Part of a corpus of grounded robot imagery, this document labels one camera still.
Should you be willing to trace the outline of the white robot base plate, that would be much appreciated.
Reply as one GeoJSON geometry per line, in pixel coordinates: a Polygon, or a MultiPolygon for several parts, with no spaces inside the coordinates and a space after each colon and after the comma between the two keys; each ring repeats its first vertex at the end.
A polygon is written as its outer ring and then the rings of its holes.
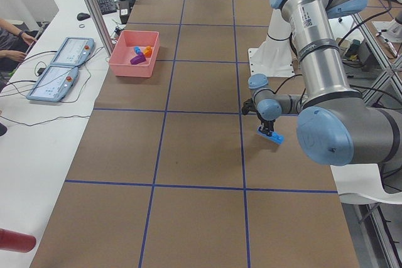
{"type": "Polygon", "coordinates": [[[249,48],[251,75],[288,78],[294,75],[290,48],[291,27],[279,9],[273,9],[266,39],[258,48],[249,48]]]}

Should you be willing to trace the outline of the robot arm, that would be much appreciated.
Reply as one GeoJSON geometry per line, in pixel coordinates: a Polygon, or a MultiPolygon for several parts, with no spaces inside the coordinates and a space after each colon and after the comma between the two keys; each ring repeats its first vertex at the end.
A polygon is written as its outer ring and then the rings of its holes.
{"type": "Polygon", "coordinates": [[[258,133],[274,140],[275,120],[298,117],[296,134],[303,152],[318,164],[388,163],[401,159],[401,113],[367,107],[344,72],[330,19],[362,11],[368,0],[270,0],[291,27],[305,95],[281,95],[265,75],[249,78],[251,98],[242,113],[255,112],[258,133]]]}

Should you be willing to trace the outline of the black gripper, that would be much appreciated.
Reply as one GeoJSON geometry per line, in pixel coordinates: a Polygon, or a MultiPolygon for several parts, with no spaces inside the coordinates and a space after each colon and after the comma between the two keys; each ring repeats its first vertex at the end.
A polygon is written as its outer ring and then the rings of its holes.
{"type": "Polygon", "coordinates": [[[261,122],[261,125],[258,127],[259,133],[263,136],[267,135],[267,136],[271,137],[274,133],[274,122],[276,120],[274,119],[274,120],[268,121],[264,117],[262,117],[259,112],[257,113],[257,117],[261,122]]]}

